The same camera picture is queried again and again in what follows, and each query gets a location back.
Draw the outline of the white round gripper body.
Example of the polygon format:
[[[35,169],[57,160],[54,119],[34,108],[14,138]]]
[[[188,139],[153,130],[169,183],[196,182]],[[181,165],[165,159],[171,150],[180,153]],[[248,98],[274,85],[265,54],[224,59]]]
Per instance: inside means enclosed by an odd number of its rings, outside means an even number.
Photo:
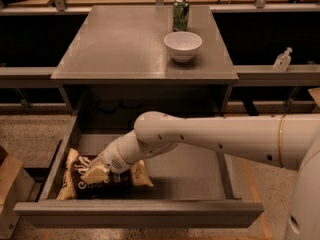
[[[110,143],[98,156],[101,163],[112,173],[121,174],[132,167],[120,155],[116,143]]]

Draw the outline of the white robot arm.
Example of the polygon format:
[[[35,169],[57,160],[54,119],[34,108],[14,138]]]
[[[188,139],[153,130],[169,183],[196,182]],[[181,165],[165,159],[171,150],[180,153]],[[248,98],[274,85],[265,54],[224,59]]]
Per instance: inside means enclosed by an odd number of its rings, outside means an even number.
[[[298,172],[284,240],[320,237],[320,115],[179,118],[141,114],[81,176],[87,184],[123,173],[137,162],[185,143]]]

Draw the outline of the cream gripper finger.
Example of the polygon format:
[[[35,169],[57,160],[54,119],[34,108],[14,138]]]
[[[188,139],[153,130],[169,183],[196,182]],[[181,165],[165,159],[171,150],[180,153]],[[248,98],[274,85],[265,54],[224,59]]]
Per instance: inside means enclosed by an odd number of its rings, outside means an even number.
[[[97,166],[90,168],[84,175],[81,176],[81,179],[86,184],[96,184],[103,182],[109,175],[109,169],[106,169],[102,166]]]
[[[95,157],[88,165],[89,168],[94,168],[100,164],[104,164],[105,159],[104,155],[100,153],[97,157]]]

